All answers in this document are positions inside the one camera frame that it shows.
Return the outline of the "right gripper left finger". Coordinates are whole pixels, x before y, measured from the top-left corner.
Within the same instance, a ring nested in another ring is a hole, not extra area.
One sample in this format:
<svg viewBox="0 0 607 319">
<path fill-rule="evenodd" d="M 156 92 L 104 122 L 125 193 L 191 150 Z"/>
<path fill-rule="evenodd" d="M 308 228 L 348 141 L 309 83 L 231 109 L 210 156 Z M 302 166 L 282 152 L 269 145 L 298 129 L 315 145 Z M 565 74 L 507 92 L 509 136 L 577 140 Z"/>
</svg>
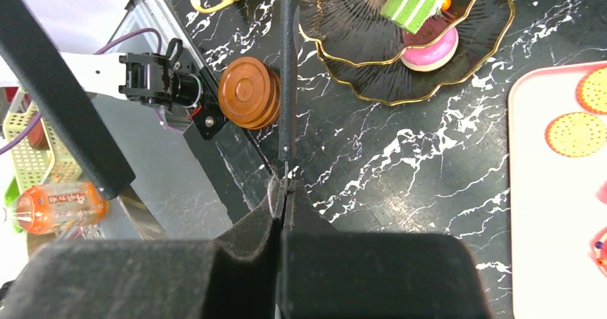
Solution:
<svg viewBox="0 0 607 319">
<path fill-rule="evenodd" d="M 267 195 L 213 240 L 64 240 L 44 246 L 3 318 L 272 318 L 285 201 Z"/>
</svg>

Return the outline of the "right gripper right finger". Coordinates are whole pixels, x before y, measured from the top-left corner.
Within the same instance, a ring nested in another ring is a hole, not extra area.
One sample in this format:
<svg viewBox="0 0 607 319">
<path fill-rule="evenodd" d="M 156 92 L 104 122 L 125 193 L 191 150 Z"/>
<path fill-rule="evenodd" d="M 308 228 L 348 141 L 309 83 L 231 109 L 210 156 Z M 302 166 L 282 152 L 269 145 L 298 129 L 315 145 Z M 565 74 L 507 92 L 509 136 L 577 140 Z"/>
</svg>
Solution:
<svg viewBox="0 0 607 319">
<path fill-rule="evenodd" d="M 437 233 L 340 232 L 289 185 L 281 238 L 283 318 L 490 318 L 474 260 Z"/>
</svg>

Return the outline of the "black three tier cake stand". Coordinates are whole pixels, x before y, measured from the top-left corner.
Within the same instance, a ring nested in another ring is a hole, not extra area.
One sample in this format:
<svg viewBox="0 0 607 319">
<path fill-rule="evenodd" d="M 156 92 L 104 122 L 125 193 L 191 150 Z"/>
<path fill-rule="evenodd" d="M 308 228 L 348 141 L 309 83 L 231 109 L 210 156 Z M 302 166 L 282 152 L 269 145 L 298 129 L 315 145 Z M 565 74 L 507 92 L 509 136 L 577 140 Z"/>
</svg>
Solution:
<svg viewBox="0 0 607 319">
<path fill-rule="evenodd" d="M 421 102 L 469 78 L 498 50 L 513 0 L 438 0 L 415 33 L 381 15 L 387 0 L 301 0 L 298 28 L 336 82 L 360 99 Z"/>
</svg>

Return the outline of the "pink serving tray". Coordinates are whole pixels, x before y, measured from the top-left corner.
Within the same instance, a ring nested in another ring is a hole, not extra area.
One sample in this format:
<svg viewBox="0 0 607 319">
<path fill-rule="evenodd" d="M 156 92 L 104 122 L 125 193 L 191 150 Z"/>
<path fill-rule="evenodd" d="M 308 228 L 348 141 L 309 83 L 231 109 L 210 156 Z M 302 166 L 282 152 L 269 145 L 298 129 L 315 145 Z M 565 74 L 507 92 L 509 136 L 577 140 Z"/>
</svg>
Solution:
<svg viewBox="0 0 607 319">
<path fill-rule="evenodd" d="M 516 318 L 604 318 L 606 271 L 595 243 L 606 239 L 606 151 L 554 152 L 545 131 L 579 112 L 575 90 L 604 61 L 536 69 L 508 96 L 510 234 Z"/>
</svg>

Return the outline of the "green layered cake slice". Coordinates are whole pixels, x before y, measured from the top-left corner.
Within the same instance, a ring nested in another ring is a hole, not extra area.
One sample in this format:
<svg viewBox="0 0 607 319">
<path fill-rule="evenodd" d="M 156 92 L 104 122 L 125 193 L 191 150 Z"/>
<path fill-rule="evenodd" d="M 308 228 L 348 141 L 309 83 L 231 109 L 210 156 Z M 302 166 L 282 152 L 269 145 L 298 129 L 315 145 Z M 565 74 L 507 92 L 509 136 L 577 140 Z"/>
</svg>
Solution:
<svg viewBox="0 0 607 319">
<path fill-rule="evenodd" d="M 393 24 L 416 34 L 428 18 L 441 15 L 445 0 L 386 0 L 380 15 Z"/>
</svg>

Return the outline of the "red strawberry tart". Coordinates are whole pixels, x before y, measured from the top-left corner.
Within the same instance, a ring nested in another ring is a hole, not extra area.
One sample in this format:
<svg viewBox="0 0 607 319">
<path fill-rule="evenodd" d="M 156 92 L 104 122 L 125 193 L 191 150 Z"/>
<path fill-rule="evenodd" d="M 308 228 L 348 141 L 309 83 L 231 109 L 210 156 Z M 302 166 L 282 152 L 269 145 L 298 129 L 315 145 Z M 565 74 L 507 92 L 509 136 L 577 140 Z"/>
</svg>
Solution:
<svg viewBox="0 0 607 319">
<path fill-rule="evenodd" d="M 606 228 L 600 230 L 590 241 L 590 259 L 606 277 Z"/>
</svg>

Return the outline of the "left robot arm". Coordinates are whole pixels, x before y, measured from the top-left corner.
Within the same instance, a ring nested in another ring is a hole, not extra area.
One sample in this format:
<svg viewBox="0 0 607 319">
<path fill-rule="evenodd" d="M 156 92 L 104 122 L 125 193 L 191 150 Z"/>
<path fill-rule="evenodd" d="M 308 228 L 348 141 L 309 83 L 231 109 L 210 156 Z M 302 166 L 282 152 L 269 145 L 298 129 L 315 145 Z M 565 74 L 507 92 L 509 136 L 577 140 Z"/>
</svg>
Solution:
<svg viewBox="0 0 607 319">
<path fill-rule="evenodd" d="M 126 64 L 120 62 L 120 57 L 126 57 L 124 52 L 109 54 L 75 54 L 60 52 L 60 60 L 69 69 L 68 74 L 74 76 L 84 91 L 100 94 L 118 100 L 127 100 L 127 96 L 119 91 L 119 86 L 126 85 Z M 42 71 L 50 71 L 51 75 L 61 78 L 57 67 L 50 62 L 35 61 L 32 72 L 26 76 L 38 76 Z M 1 88 L 18 87 L 25 76 L 17 76 L 16 71 L 1 58 Z"/>
</svg>

